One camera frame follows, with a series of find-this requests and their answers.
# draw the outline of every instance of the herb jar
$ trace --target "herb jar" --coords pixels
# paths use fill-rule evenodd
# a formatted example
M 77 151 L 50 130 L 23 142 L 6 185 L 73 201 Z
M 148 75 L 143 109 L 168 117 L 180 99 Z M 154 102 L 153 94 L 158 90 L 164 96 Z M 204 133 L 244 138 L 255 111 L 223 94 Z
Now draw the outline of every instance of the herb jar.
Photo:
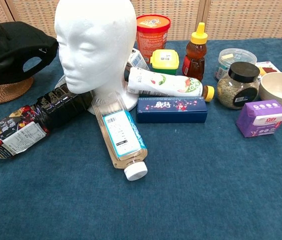
M 252 63 L 237 61 L 231 64 L 228 73 L 217 83 L 221 104 L 231 109 L 241 109 L 245 103 L 254 101 L 259 91 L 259 74 L 259 68 Z

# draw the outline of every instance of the black jar lid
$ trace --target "black jar lid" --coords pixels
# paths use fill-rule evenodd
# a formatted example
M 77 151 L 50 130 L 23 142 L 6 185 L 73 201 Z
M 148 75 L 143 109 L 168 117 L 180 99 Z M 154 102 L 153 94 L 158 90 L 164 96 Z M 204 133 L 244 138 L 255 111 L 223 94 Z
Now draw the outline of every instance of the black jar lid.
M 229 76 L 235 81 L 241 83 L 252 83 L 260 74 L 260 69 L 245 61 L 237 61 L 231 64 Z

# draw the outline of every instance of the honey bottle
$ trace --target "honey bottle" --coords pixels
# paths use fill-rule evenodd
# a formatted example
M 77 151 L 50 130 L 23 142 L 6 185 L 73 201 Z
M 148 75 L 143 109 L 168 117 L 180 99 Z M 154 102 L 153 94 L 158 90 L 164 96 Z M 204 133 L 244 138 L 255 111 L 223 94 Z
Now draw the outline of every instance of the honey bottle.
M 207 48 L 207 34 L 204 32 L 205 23 L 200 22 L 197 30 L 192 33 L 191 40 L 186 46 L 186 55 L 184 58 L 182 72 L 185 76 L 196 78 L 202 81 L 205 67 Z

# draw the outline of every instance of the teal fabric surface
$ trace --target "teal fabric surface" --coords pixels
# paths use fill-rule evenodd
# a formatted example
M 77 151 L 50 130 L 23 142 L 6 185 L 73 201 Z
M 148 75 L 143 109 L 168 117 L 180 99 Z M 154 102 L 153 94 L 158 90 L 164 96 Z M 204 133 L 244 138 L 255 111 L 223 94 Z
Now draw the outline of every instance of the teal fabric surface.
M 181 67 L 187 41 L 170 41 Z M 282 39 L 209 40 L 204 84 L 219 52 L 242 48 L 282 71 Z M 0 119 L 53 89 L 58 57 Z M 129 182 L 86 112 L 13 159 L 0 159 L 0 239 L 282 240 L 282 125 L 244 138 L 239 110 L 208 104 L 205 123 L 136 123 L 148 174 Z M 135 119 L 136 109 L 131 111 Z

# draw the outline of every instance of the white mannequin base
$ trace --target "white mannequin base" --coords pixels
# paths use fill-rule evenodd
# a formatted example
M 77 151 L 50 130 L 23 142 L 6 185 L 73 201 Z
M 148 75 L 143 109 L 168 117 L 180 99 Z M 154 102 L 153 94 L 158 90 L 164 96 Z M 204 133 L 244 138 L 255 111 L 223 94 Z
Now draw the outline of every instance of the white mannequin base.
M 65 75 L 63 75 L 59 79 L 59 81 L 56 83 L 54 88 L 58 88 L 59 86 L 63 85 L 64 83 L 66 83 Z M 124 104 L 125 104 L 125 106 L 126 106 L 128 111 L 131 111 L 133 108 L 135 108 L 135 106 L 137 105 L 137 99 L 139 97 L 138 94 L 129 93 L 129 92 L 127 92 L 127 90 L 125 88 L 125 89 L 123 89 L 122 92 L 120 92 L 120 95 L 121 95 L 122 100 L 123 100 L 123 102 L 124 102 Z M 98 98 L 104 99 L 106 101 L 106 96 L 98 96 Z M 88 111 L 90 113 L 92 113 L 93 115 L 95 115 L 92 106 L 89 107 Z

